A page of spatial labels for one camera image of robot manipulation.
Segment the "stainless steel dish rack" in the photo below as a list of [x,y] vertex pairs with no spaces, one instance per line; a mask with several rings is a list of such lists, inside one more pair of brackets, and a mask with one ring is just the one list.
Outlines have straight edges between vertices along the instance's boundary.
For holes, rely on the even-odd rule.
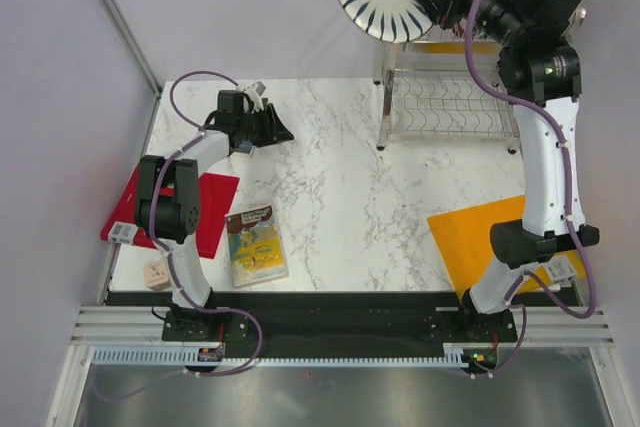
[[400,136],[497,140],[511,154],[520,147],[512,107],[474,82],[460,33],[433,28],[411,43],[381,45],[374,83],[382,88],[380,151]]

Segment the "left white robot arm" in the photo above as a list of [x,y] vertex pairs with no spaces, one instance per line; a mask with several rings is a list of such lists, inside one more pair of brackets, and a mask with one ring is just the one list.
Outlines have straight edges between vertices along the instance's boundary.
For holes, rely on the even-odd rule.
[[260,82],[219,91],[217,108],[193,139],[169,156],[146,155],[138,163],[134,221],[164,256],[172,288],[164,341],[211,340],[218,332],[196,245],[200,178],[244,143],[261,148],[294,139],[264,91]]

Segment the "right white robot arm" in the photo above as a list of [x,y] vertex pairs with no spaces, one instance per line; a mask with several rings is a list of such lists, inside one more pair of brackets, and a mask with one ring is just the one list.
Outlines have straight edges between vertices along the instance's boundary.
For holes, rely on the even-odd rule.
[[511,105],[520,134],[523,216],[491,227],[492,258],[460,301],[459,331],[477,341],[507,318],[538,265],[600,239],[582,210],[575,159],[581,60],[566,32],[582,0],[415,1],[445,30],[464,24],[469,74]]

